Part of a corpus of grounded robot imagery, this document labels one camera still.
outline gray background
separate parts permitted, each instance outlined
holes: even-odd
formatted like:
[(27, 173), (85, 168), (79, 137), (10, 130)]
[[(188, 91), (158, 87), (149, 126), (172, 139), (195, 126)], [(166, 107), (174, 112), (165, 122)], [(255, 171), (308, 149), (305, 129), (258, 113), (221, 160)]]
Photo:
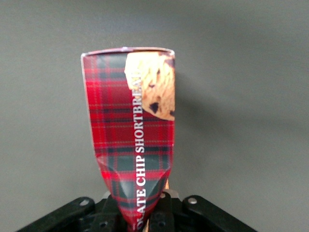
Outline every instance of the gray background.
[(0, 1), (0, 225), (14, 231), (106, 187), (80, 54), (175, 50), (170, 185), (261, 232), (309, 230), (309, 3)]

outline chocolate chip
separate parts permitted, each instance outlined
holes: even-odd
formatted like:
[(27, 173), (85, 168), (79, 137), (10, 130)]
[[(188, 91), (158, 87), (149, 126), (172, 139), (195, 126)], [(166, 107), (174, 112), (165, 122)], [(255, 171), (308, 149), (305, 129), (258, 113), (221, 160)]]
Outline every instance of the chocolate chip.
[(155, 102), (155, 103), (152, 103), (149, 108), (154, 112), (156, 113), (159, 109), (159, 103)]
[(170, 67), (175, 67), (175, 60), (174, 59), (166, 59), (165, 63), (167, 63)]

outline box top edge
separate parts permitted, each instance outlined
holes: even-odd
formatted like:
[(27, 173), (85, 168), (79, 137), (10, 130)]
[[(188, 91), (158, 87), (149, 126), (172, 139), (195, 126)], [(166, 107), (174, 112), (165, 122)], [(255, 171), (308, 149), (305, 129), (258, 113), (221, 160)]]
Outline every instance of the box top edge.
[(82, 57), (107, 54), (107, 53), (137, 52), (137, 51), (159, 51), (159, 52), (169, 52), (171, 53), (171, 55), (175, 54), (173, 50), (162, 47), (119, 47), (119, 48), (110, 48), (110, 49), (82, 53)]

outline cookie box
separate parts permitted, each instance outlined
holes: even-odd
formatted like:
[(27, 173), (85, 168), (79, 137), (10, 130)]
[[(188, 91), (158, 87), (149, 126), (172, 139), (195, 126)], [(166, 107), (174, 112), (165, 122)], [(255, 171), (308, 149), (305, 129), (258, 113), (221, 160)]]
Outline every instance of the cookie box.
[(155, 47), (82, 54), (92, 143), (129, 231), (141, 230), (173, 160), (175, 55)]

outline metal screw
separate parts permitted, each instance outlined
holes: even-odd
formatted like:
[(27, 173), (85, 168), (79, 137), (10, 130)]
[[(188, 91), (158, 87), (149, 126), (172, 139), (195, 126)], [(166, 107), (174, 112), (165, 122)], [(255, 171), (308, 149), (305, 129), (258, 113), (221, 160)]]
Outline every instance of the metal screw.
[(88, 205), (89, 200), (83, 200), (82, 202), (79, 203), (80, 206), (85, 206)]
[(190, 204), (196, 204), (196, 203), (197, 203), (197, 200), (196, 200), (195, 198), (193, 198), (193, 197), (190, 197), (190, 198), (188, 199), (188, 202), (189, 202)]

